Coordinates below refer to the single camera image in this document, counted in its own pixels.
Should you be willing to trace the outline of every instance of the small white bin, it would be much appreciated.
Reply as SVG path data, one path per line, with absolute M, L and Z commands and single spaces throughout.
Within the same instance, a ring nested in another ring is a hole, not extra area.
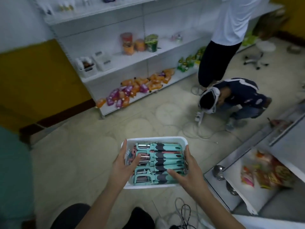
M 185 150 L 186 145 L 188 144 L 187 140 L 181 136 L 165 136 L 165 137 L 144 137 L 144 138 L 132 138 L 127 139 L 127 148 L 126 153 L 128 150 L 132 150 L 136 143 L 178 143 L 182 146 L 183 151 Z M 179 186 L 179 184 L 160 184 L 160 185 L 149 185 L 149 186 L 136 186 L 132 181 L 132 177 L 124 186 L 124 189 L 145 189 L 145 188 L 160 188 L 160 187 L 173 187 Z

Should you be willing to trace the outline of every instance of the right hand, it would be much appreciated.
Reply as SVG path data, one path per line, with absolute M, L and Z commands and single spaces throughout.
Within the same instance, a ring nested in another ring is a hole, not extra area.
M 189 145 L 185 147 L 184 157 L 189 167 L 186 176 L 181 176 L 172 169 L 168 169 L 167 172 L 179 182 L 194 200 L 198 201 L 203 193 L 209 193 L 208 186 L 204 181 L 199 165 L 189 151 Z

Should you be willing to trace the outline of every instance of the navy blue shirt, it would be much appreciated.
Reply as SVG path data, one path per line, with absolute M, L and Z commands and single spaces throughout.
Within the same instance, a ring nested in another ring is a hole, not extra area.
M 254 108 L 262 108 L 267 97 L 257 93 L 257 84 L 249 79 L 232 78 L 220 81 L 213 85 L 219 90 L 223 87 L 231 89 L 231 95 L 224 101 L 231 105 L 252 106 Z

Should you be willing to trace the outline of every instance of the stool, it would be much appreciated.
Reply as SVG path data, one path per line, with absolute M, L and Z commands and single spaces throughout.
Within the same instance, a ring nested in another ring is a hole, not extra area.
M 268 41 L 258 41 L 255 45 L 260 50 L 260 53 L 258 55 L 245 56 L 244 65 L 252 63 L 254 64 L 256 70 L 259 70 L 261 66 L 269 65 L 268 63 L 263 63 L 261 61 L 261 58 L 263 57 L 264 53 L 275 51 L 276 46 L 274 43 Z

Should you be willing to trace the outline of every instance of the floor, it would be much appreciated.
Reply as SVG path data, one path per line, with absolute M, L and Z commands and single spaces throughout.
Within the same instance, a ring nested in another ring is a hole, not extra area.
M 198 97 L 190 92 L 197 84 L 193 75 L 106 116 L 105 120 L 100 120 L 96 109 L 89 109 L 37 142 L 31 151 L 37 228 L 48 228 L 71 204 L 94 202 L 105 186 L 124 138 L 183 136 L 202 172 L 206 172 L 267 124 L 267 117 L 275 118 L 304 98 L 301 92 L 301 82 L 305 81 L 304 51 L 300 55 L 288 54 L 289 43 L 276 38 L 272 41 L 277 49 L 265 55 L 268 67 L 257 71 L 252 65 L 242 65 L 245 54 L 257 51 L 251 47 L 235 55 L 227 69 L 224 78 L 254 80 L 260 93 L 273 99 L 261 117 L 245 120 L 232 133 L 224 131 L 224 115 L 206 115 L 200 128 L 196 127 Z M 144 205 L 154 219 L 166 216 L 174 212 L 177 197 L 192 210 L 196 209 L 181 187 L 123 190 L 107 228 L 122 228 L 137 204 Z

